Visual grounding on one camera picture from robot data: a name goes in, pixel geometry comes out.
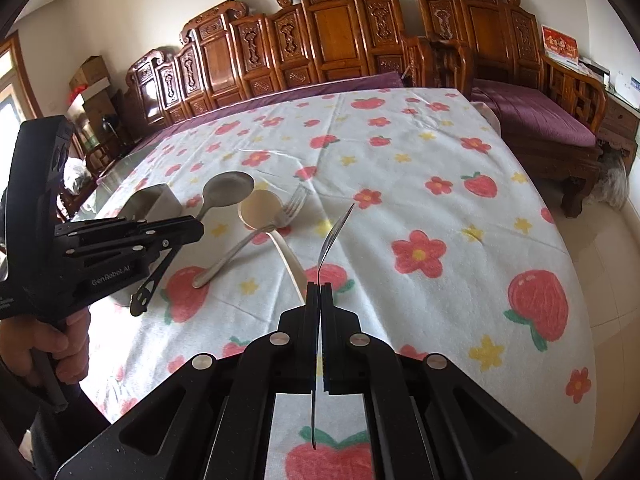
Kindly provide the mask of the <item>person's left hand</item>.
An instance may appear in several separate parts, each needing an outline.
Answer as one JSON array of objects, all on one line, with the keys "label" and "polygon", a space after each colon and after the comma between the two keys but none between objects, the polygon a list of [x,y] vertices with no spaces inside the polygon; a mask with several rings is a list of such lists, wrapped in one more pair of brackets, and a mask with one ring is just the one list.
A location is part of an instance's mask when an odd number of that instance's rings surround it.
[{"label": "person's left hand", "polygon": [[58,362],[54,369],[58,380],[77,384],[88,375],[90,322],[87,308],[66,318],[62,330],[29,315],[7,318],[1,322],[1,359],[12,374],[39,386],[42,377],[36,371],[32,350],[50,353]]}]

